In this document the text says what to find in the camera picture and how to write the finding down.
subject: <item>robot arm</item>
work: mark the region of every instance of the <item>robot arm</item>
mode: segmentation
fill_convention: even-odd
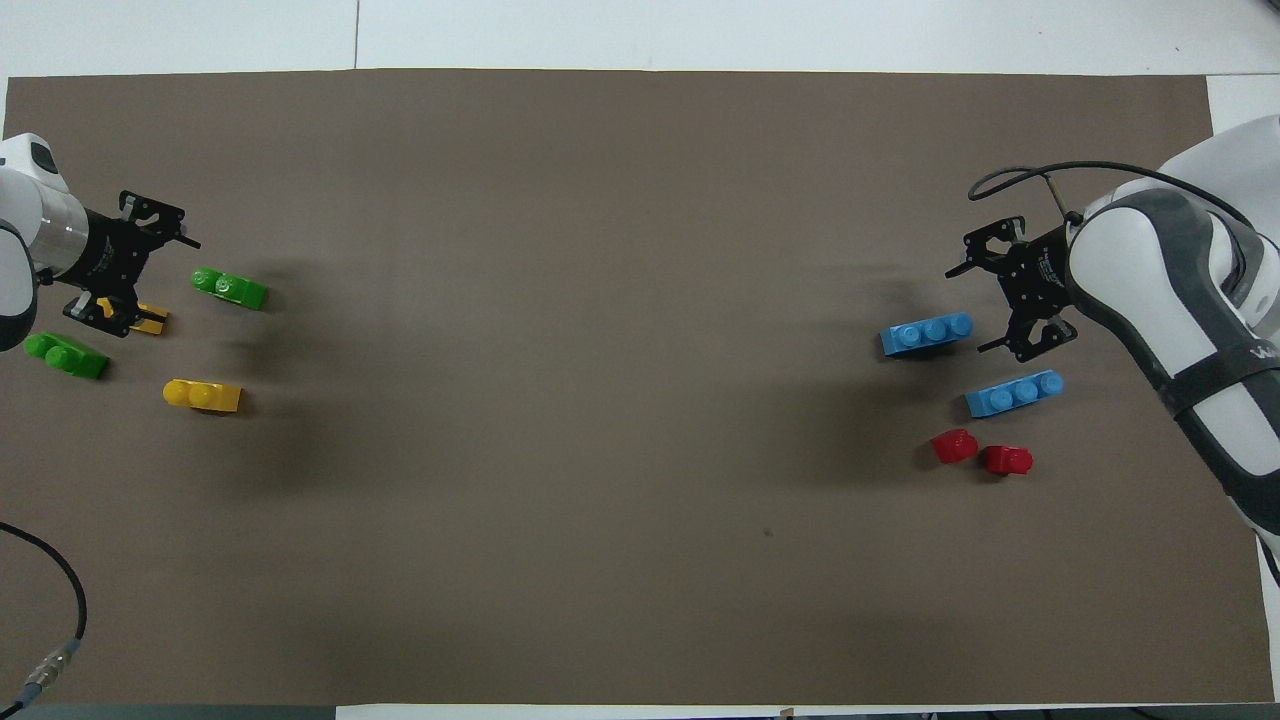
[[[966,236],[965,263],[947,275],[983,268],[1005,291],[1009,332],[979,350],[1004,345],[1025,361],[1070,341],[1075,329],[1059,315],[1068,305],[1111,331],[1258,534],[1280,582],[1280,350],[1272,342],[1280,251],[1258,232],[1280,228],[1280,118],[1207,140],[1161,172],[1197,192],[1134,181],[1084,214],[1064,213],[1062,227],[1029,242],[1023,219],[1007,218]],[[992,251],[992,241],[1009,242],[1009,251]]]
[[[87,210],[67,191],[49,143],[35,135],[0,142],[0,350],[27,336],[36,318],[36,286],[63,282],[82,290],[63,314],[124,337],[143,318],[133,284],[150,254],[186,237],[184,213],[133,192],[120,193],[119,218]],[[110,318],[97,305],[106,299]]]

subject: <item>cable connector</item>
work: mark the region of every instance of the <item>cable connector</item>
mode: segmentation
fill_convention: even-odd
[[[22,703],[23,707],[29,706],[40,693],[58,680],[63,670],[67,670],[67,665],[70,664],[77,650],[79,650],[79,639],[73,638],[45,656],[40,665],[36,665],[36,669],[27,675],[27,682],[22,685],[22,692],[18,693],[15,702]]]

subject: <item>black cable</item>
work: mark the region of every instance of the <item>black cable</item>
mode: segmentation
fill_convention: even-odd
[[[1111,163],[1108,160],[1073,160],[1070,163],[1053,163],[1052,165],[1041,165],[1039,168],[1025,168],[1025,167],[1001,168],[998,170],[987,173],[978,182],[973,183],[973,187],[969,188],[968,196],[969,200],[983,200],[991,197],[992,195],[996,195],[997,192],[1009,190],[1010,187],[1023,181],[1028,181],[1030,178],[1037,178],[1037,177],[1047,178],[1048,173],[1053,173],[1057,170],[1074,170],[1080,168],[1094,168],[1101,170],[1121,170],[1125,173],[1133,173],[1135,176],[1144,176],[1152,179],[1157,179],[1162,183],[1171,184],[1179,190],[1184,190],[1212,205],[1216,205],[1228,215],[1248,225],[1249,229],[1254,229],[1253,223],[1251,223],[1249,219],[1244,217],[1244,213],[1240,213],[1234,206],[1229,205],[1225,200],[1206,190],[1196,187],[1194,184],[1187,181],[1180,181],[1172,176],[1166,176],[1165,173],[1157,170],[1148,170],[1147,168],[1142,168],[1139,165],[1130,165],[1128,163]],[[995,187],[983,190],[980,192],[978,191],[978,188],[982,187],[983,184],[987,184],[988,182],[998,178],[1000,176],[1007,176],[1009,173],[1019,173],[1019,174],[1010,179],[1006,179],[1005,182]]]
[[[84,625],[88,623],[88,605],[84,602],[84,585],[81,584],[79,575],[76,574],[76,569],[72,568],[72,564],[68,562],[67,559],[63,557],[63,553],[58,552],[54,546],[28,533],[27,530],[23,530],[22,528],[15,528],[8,523],[0,523],[0,530],[38,547],[45,555],[51,557],[59,568],[61,568],[63,574],[65,574],[67,579],[72,583],[72,589],[76,591],[76,642],[83,639]],[[0,720],[12,716],[23,707],[24,705],[22,702],[14,702],[9,707],[0,711]]]

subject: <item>green block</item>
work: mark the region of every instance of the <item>green block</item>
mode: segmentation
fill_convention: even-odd
[[[192,273],[191,284],[200,292],[207,292],[251,310],[261,310],[262,300],[266,297],[266,286],[212,268],[200,268]]]
[[[50,368],[76,375],[97,379],[106,368],[106,355],[92,347],[54,333],[33,334],[23,341],[22,348],[32,357],[40,357]]]

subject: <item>white floor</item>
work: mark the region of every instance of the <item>white floor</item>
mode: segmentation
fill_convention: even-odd
[[[383,67],[1207,74],[1220,132],[1280,113],[1280,12],[1265,0],[0,0],[0,122],[9,77]],[[1280,689],[1280,591],[1268,587],[1265,600]],[[461,710],[379,706],[339,717]],[[750,708],[762,710],[781,708]],[[572,716],[692,712],[579,707]]]

